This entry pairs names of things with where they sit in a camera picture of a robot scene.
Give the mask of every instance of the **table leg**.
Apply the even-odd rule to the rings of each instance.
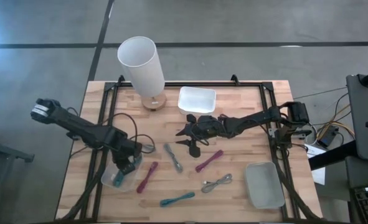
[[[343,161],[347,156],[358,157],[356,141],[351,141],[335,149],[326,151],[308,159],[311,170],[326,167],[331,164]]]

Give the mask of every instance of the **lamp base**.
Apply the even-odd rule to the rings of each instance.
[[[141,97],[142,105],[150,111],[157,111],[166,105],[167,98],[166,95],[162,92],[154,97]]]

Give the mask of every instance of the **white paper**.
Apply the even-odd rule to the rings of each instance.
[[[316,155],[322,154],[325,150],[318,149],[317,147],[305,144],[308,148],[307,157],[312,158]],[[312,171],[314,182],[317,184],[325,185],[325,167]]]

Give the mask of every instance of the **floor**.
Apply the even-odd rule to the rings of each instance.
[[[87,81],[116,80],[123,73],[116,49],[102,49],[98,41],[144,35],[167,43],[258,42],[158,52],[166,80],[227,80],[232,74],[289,80],[313,123],[330,119],[346,90],[306,95],[344,87],[347,75],[368,73],[368,0],[115,0],[111,8],[112,3],[0,1],[0,142],[35,154],[31,164],[15,162],[1,189],[0,223],[53,219],[72,141],[62,128],[37,123],[29,113],[37,98],[79,109]],[[343,122],[351,126],[351,117]],[[319,186],[324,216],[348,222],[347,203],[324,192]]]

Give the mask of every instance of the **white bowl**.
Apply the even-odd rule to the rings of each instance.
[[[178,108],[182,114],[210,115],[215,109],[215,91],[183,86],[179,91]]]

